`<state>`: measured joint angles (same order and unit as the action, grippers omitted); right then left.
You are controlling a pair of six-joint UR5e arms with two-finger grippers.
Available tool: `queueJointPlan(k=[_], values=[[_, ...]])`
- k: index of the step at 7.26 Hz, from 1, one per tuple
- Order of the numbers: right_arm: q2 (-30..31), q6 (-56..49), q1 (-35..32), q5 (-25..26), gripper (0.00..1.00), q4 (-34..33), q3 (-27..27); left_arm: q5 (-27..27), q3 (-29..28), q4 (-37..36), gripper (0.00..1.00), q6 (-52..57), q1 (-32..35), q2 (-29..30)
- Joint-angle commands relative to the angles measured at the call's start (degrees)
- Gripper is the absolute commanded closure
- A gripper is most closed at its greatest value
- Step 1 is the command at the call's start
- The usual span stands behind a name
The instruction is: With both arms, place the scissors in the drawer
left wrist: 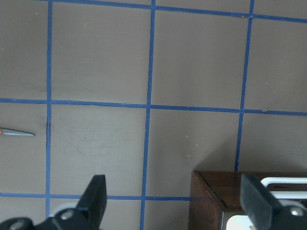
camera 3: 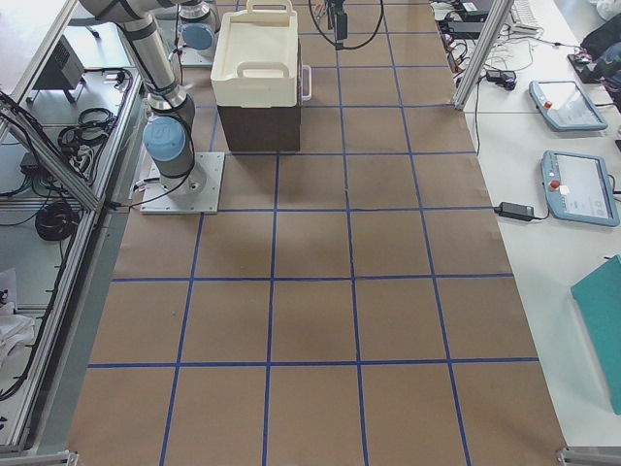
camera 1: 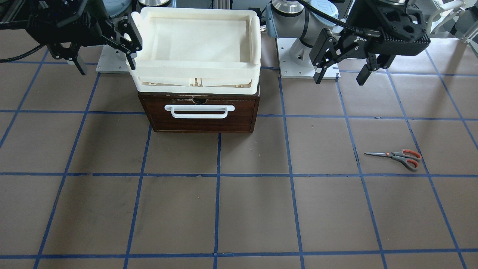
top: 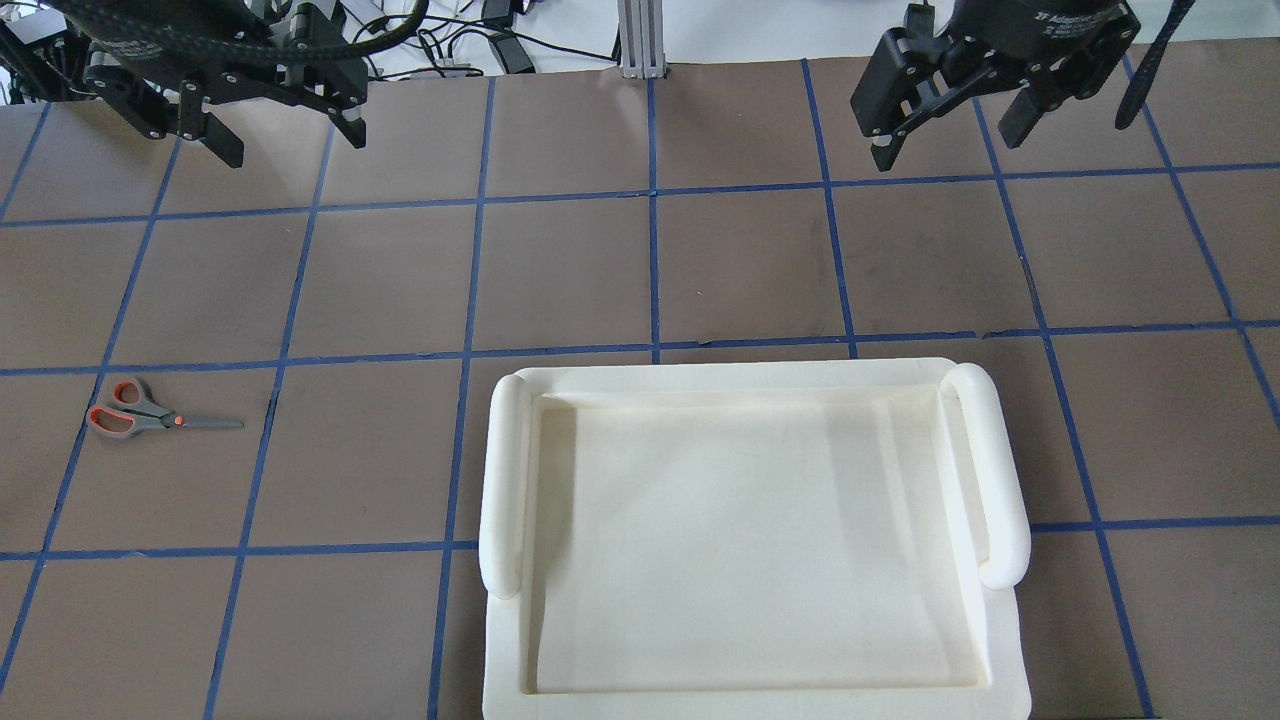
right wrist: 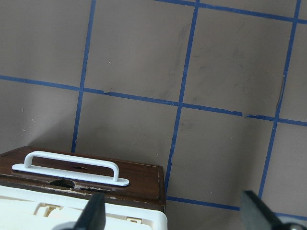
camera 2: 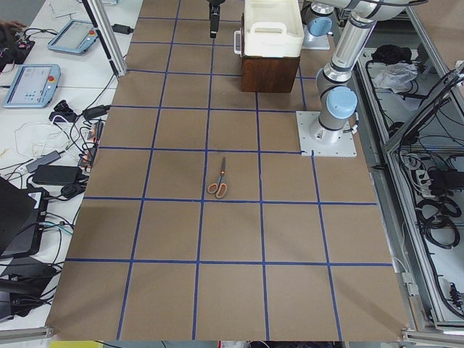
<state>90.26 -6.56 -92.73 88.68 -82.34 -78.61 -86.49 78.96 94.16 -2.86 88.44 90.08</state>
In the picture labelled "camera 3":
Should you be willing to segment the black gripper drawer arm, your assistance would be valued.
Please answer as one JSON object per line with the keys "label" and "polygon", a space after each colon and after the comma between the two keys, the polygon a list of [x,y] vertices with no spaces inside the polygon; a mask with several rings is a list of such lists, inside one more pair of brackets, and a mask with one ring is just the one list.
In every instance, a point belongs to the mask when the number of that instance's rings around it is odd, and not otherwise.
{"label": "black gripper drawer arm", "polygon": [[342,49],[348,37],[348,17],[344,10],[344,0],[328,0],[326,7],[328,28],[334,34],[332,43],[336,49]]}

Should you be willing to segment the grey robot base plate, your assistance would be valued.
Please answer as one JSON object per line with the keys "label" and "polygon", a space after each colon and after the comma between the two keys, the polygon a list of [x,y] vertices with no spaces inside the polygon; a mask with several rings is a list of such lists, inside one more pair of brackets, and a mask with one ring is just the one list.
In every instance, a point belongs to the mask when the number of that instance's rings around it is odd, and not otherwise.
{"label": "grey robot base plate", "polygon": [[225,162],[223,152],[197,152],[195,166],[183,184],[175,189],[180,180],[161,179],[155,163],[150,162],[144,198],[138,206],[144,214],[190,215],[218,212],[219,196]]}

